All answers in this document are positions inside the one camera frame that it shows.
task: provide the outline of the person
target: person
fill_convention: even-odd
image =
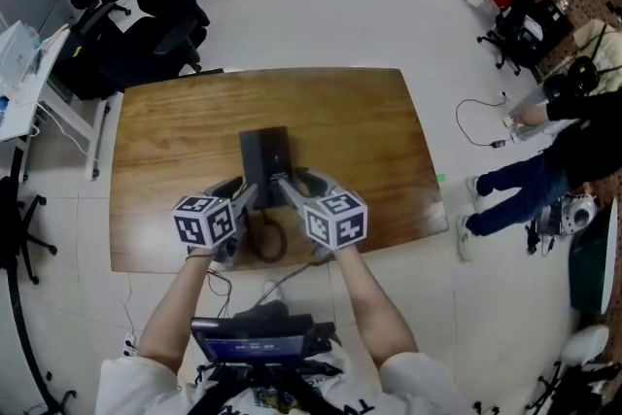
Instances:
[[[191,256],[200,255],[200,251],[195,249]],[[330,353],[312,360],[329,363],[342,373],[333,377],[304,377],[306,383],[337,410],[334,413],[471,413],[449,371],[440,362],[418,352],[408,324],[369,271],[357,248],[348,246],[338,250],[335,257],[352,300],[361,339],[378,367],[383,392],[358,384],[352,378],[347,356],[335,341],[331,341]],[[149,319],[137,356],[107,360],[102,364],[95,415],[185,415],[215,384],[215,381],[205,380],[197,386],[188,384],[180,389],[177,380],[190,340],[190,321],[208,266],[209,259],[188,258]],[[268,302],[264,306],[274,307],[275,303]],[[300,410],[292,397],[279,393],[279,396],[259,398],[254,388],[248,388],[215,413],[294,415],[308,412]]]
[[[543,153],[466,179],[476,211],[481,198],[493,190],[520,190],[483,213],[458,217],[458,251],[463,260],[474,258],[473,238],[528,222],[568,190],[608,177],[622,166],[622,148],[615,145],[613,136],[620,109],[622,90],[520,108],[512,117],[525,126],[558,120],[577,122],[563,130]]]

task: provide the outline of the chair armrest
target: chair armrest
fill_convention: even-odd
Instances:
[[[114,2],[106,2],[101,5],[97,11],[88,19],[88,21],[80,28],[81,35],[86,35],[93,26],[99,24],[99,22],[106,17],[115,7]]]
[[[189,36],[195,27],[196,19],[194,17],[184,17],[157,44],[157,47],[154,49],[154,55],[163,57],[180,47],[189,40]]]

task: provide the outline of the white t-shirt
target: white t-shirt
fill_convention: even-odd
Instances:
[[[356,383],[350,362],[336,343],[332,352],[312,360],[341,369],[334,377],[313,375],[305,380],[346,415],[466,415],[472,413],[449,371],[422,353],[401,353],[379,371],[383,392]],[[101,367],[95,415],[186,415],[214,381],[178,388],[177,376],[166,366],[145,358],[107,360]],[[223,406],[222,415],[302,415],[287,396],[249,388]]]

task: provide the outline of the black jacket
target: black jacket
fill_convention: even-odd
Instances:
[[[608,177],[622,166],[622,90],[561,99],[546,106],[548,118],[580,121],[562,131],[544,151],[549,168],[564,168],[570,186]]]

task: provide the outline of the blue jeans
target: blue jeans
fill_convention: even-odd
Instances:
[[[528,222],[570,188],[566,172],[549,170],[542,154],[482,175],[476,187],[482,196],[493,190],[520,190],[494,208],[468,217],[466,227],[474,235],[490,235],[507,226]]]

